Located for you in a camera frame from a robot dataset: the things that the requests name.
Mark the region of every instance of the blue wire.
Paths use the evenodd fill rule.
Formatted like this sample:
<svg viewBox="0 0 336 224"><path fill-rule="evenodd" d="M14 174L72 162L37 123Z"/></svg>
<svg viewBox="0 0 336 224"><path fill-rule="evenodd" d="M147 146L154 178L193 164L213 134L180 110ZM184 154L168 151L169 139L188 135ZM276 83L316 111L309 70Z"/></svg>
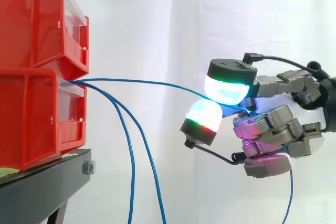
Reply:
<svg viewBox="0 0 336 224"><path fill-rule="evenodd" d="M120 81L120 82L137 82L137 83L164 85L164 86L169 86L169 87L174 87L174 88L182 89L182 90L185 90L185 91L189 91L193 94L197 94L198 96L200 96L204 99L212 100L205 95L202 95L202 94L200 94L200 93L198 93L194 90L185 88L183 86L179 86L179 85L175 85L175 84L171 84L171 83L166 83L166 82L159 82L159 81L144 81L144 80L132 80L132 79L111 79L111 78L90 78L90 79L81 79L81 80L78 80L78 81L82 81L82 82L88 82L88 81ZM223 103L218 103L218 104L220 104L222 106L225 106L225 107L235 109L235 110L241 110L241 111L244 111L244 112L248 112L250 114L258 115L257 112L249 111L246 108L241 108L241 107L234 106L234 105L227 105L227 104L223 104Z"/></svg>
<svg viewBox="0 0 336 224"><path fill-rule="evenodd" d="M131 138L130 138L130 134L128 132L128 129L126 127L124 118L122 117L121 111L118 108L117 102L115 101L114 97L111 96L110 94L107 94L105 91L91 85L88 83L83 83L83 82L79 82L79 81L69 81L73 84L79 84L94 90L97 90L99 93L103 94L107 99L110 100L110 102L113 103L114 107L117 110L117 113L119 115L120 121L122 123L122 126L124 128L125 134L126 134L126 138L127 138L127 144L128 144L128 149L130 152L130 156L131 156L131 164L132 164L132 178L131 178L131 198L130 198L130 211L129 211L129 215L128 215L128 224L132 223L132 217L133 217L133 206L134 206L134 188L135 188L135 160L134 160L134 153L133 153L133 149L132 149L132 143L131 143Z"/></svg>
<svg viewBox="0 0 336 224"><path fill-rule="evenodd" d="M85 83L81 80L79 81L71 81L71 83L73 84L77 84L77 85L82 85L82 86L86 86L86 87L94 87L88 83ZM150 151L150 148L148 146L148 142L147 142L147 139L146 139L146 136L143 132L143 129L140 125L140 123L137 121L137 119L134 117L134 115L121 103L119 102L116 98L114 98L113 96L111 96L109 93L103 91L103 90L100 90L102 94L104 94L106 97L109 96L115 103L117 103L120 107L122 107L126 113L131 117L131 119L134 121L134 123L137 125L140 133L141 133L141 136L142 136L142 139L143 139L143 142L144 142L144 145L145 145L145 148L146 148L146 151L147 151L147 155L148 155L148 158L150 160L150 163L151 163L151 166L152 166L152 171L153 171L153 175L154 175L154 180L155 180L155 186L156 186L156 194L157 194L157 199L159 201L159 205L160 205L160 211L161 211L161 217L162 217L162 222L163 224L167 224L167 221L166 221L166 216L165 216L165 213L164 213L164 207L163 207L163 201L162 201L162 196L161 196L161 190L160 190L160 184L159 184L159 178L157 176L157 172L156 172L156 168L155 168L155 164L154 164L154 160L153 160L153 157L152 157L152 154L151 154L151 151Z"/></svg>
<svg viewBox="0 0 336 224"><path fill-rule="evenodd" d="M289 151L288 151L288 147L285 146L285 151L286 153L289 155ZM292 199L293 199L293 171L290 170L290 198L289 198L289 202L288 202L288 207L287 207L287 211L286 211L286 215L282 221L282 224L285 224L287 217L288 217L288 213L289 213L289 209L290 209L290 205L292 204Z"/></svg>

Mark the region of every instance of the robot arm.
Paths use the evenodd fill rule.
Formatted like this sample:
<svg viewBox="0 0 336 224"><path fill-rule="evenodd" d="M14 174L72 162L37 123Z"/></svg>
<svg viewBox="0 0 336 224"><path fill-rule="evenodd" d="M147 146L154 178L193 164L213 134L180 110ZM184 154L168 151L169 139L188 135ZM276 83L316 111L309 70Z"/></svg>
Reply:
<svg viewBox="0 0 336 224"><path fill-rule="evenodd" d="M215 74L209 74L214 69L213 61L216 63L216 71ZM232 70L232 67L227 67L229 64L225 59L222 62L219 59L213 61L208 76L220 78L218 66L224 69L223 74L228 74L225 68ZM234 71L239 73L233 73L232 76L246 80L241 77L242 71L247 69L251 76L250 72L256 69L251 63L246 60L245 54L244 61L235 61L237 68ZM256 76L252 84L250 81L246 98L238 106L259 111L260 114L254 115L222 106L223 117L238 114L233 120L234 132L243 142L246 155L244 169L248 176L263 178L291 170L290 157L311 154L310 139L321 137L321 132L336 130L336 81L327 77L324 71L321 74L320 65L316 64L318 63L315 63L316 70L289 70L276 77ZM278 106L275 105L276 102L268 102L271 106L267 107L263 102L265 99L273 101L279 98L282 102ZM299 111L299 119L293 114L294 111ZM195 145L194 139L197 136L190 138L190 134L187 135L186 146L192 148ZM288 147L290 156L284 152L284 146Z"/></svg>

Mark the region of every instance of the white wall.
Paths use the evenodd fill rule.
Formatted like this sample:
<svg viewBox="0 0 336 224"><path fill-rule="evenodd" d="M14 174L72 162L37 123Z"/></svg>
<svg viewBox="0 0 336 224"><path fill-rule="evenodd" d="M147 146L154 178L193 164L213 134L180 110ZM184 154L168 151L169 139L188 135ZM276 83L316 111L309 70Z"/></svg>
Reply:
<svg viewBox="0 0 336 224"><path fill-rule="evenodd" d="M335 0L76 0L90 18L90 77L167 81L203 92L212 58L240 59L244 52L319 60L336 76ZM291 69L256 64L259 74ZM143 125L159 174L168 223L281 223L289 174L266 179L242 166L190 151L179 128L197 97L146 84L97 83L124 102ZM140 134L127 119L136 158L133 223L161 223L150 164ZM321 150L294 160L294 199L287 223L335 223L336 142L326 134ZM89 91L87 148L96 174L69 201L65 223L126 223L130 159L113 106ZM241 150L224 119L211 149Z"/></svg>

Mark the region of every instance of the green light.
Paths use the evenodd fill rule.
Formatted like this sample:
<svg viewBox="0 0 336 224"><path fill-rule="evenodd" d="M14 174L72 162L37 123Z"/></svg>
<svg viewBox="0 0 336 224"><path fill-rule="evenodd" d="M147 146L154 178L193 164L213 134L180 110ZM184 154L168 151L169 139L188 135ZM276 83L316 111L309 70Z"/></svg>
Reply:
<svg viewBox="0 0 336 224"><path fill-rule="evenodd" d="M211 100L199 100L190 108L186 118L217 131L222 121L223 112L218 103Z"/></svg>
<svg viewBox="0 0 336 224"><path fill-rule="evenodd" d="M204 85L205 93L209 98L228 105L240 103L247 95L249 88L248 85L217 81L209 76L206 77Z"/></svg>

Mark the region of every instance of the red storage bin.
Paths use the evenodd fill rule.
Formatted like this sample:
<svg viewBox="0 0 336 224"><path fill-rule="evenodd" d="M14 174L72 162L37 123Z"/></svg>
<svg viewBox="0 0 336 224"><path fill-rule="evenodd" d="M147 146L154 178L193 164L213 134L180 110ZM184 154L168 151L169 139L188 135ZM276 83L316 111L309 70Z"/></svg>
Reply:
<svg viewBox="0 0 336 224"><path fill-rule="evenodd" d="M0 167L26 170L85 144L86 89L51 69L1 69L0 90Z"/></svg>
<svg viewBox="0 0 336 224"><path fill-rule="evenodd" d="M0 0L0 67L89 72L89 19L74 0Z"/></svg>

